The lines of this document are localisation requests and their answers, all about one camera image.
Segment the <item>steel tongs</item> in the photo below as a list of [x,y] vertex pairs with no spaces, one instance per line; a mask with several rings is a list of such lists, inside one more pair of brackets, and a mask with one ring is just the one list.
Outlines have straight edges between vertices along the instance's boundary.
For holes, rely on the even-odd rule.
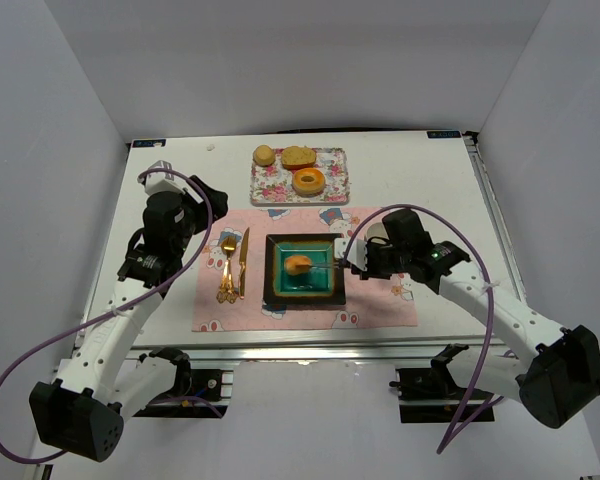
[[309,268],[311,269],[346,269],[349,268],[346,264],[346,262],[342,262],[342,261],[331,261],[331,262],[326,262],[326,263],[316,263],[316,262],[311,262],[311,264],[309,265]]

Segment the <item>round orange bun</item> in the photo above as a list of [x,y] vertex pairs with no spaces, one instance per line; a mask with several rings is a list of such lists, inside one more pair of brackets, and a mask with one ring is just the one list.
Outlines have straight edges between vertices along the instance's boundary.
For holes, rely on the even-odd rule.
[[312,260],[305,255],[291,255],[284,261],[284,270],[290,276],[306,274],[312,267]]

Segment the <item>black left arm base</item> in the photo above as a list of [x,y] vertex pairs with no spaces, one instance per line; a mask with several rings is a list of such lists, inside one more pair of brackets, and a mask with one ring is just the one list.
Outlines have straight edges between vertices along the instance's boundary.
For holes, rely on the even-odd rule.
[[146,418],[222,418],[228,409],[222,405],[223,375],[220,369],[194,368],[184,351],[159,347],[139,356],[135,370],[157,360],[166,361],[174,378],[169,388],[156,395],[134,417]]

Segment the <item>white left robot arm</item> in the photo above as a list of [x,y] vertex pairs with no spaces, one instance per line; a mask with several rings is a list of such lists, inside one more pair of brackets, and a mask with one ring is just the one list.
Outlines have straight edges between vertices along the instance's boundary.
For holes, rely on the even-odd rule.
[[136,370],[118,376],[144,324],[183,267],[191,238],[209,233],[228,212],[228,196],[197,176],[181,187],[167,172],[141,181],[148,195],[142,227],[130,239],[105,311],[88,329],[75,356],[50,383],[39,382],[29,405],[40,440],[97,462],[108,459],[124,424],[152,400],[181,397],[192,384],[187,354],[159,347],[141,356]]

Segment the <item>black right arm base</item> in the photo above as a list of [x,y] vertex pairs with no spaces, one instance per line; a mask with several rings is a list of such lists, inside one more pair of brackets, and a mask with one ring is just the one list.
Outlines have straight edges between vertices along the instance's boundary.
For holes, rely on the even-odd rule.
[[468,349],[468,345],[448,344],[427,368],[396,370],[396,379],[389,388],[398,395],[403,424],[443,424],[452,420],[466,389],[452,380],[447,364]]

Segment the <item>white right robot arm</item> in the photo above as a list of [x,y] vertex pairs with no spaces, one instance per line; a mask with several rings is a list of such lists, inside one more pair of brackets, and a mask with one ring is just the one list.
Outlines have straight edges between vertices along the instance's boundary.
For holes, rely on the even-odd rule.
[[434,243],[422,211],[382,208],[381,234],[351,236],[337,247],[337,259],[361,279],[408,275],[470,314],[484,325],[487,340],[496,338],[511,351],[505,357],[489,354],[486,346],[446,346],[430,363],[426,384],[434,392],[478,389],[517,401],[539,423],[560,428],[600,396],[598,338],[583,325],[569,329],[546,318],[496,285],[470,243]]

